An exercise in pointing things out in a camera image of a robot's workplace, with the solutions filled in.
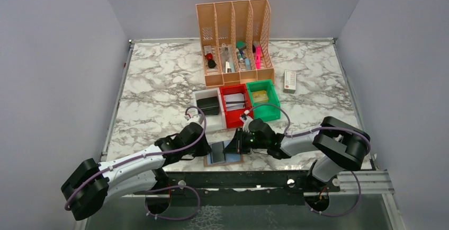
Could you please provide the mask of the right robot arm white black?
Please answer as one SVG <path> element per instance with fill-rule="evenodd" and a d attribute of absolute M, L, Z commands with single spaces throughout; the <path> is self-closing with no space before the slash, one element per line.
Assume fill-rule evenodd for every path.
<path fill-rule="evenodd" d="M 321 151 L 306 176 L 306 186 L 319 191 L 341 171 L 359 171 L 364 157 L 371 150 L 371 137 L 334 117 L 295 135 L 276 133 L 262 119 L 247 118 L 237 128 L 233 139 L 224 148 L 225 154 L 248 154 L 252 149 L 264 149 L 282 160 L 305 152 Z"/>

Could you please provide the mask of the brown leather card holder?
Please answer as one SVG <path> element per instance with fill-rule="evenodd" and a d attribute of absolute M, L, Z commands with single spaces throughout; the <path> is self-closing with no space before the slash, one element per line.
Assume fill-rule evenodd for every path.
<path fill-rule="evenodd" d="M 224 152 L 230 142 L 231 140 L 224 140 L 210 143 L 211 152 L 204 157 L 204 166 L 213 167 L 242 163 L 244 161 L 242 155 Z"/>

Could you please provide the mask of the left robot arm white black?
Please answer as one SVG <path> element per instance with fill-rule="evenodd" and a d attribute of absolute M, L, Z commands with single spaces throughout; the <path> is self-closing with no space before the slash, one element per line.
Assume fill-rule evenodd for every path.
<path fill-rule="evenodd" d="M 64 209 L 75 220 L 86 219 L 108 201 L 135 192 L 170 192 L 171 184 L 164 167 L 190 155 L 211 152 L 200 121 L 190 120 L 178 133 L 156 140 L 149 147 L 129 156 L 105 162 L 89 158 L 80 163 L 61 186 L 66 199 Z"/>

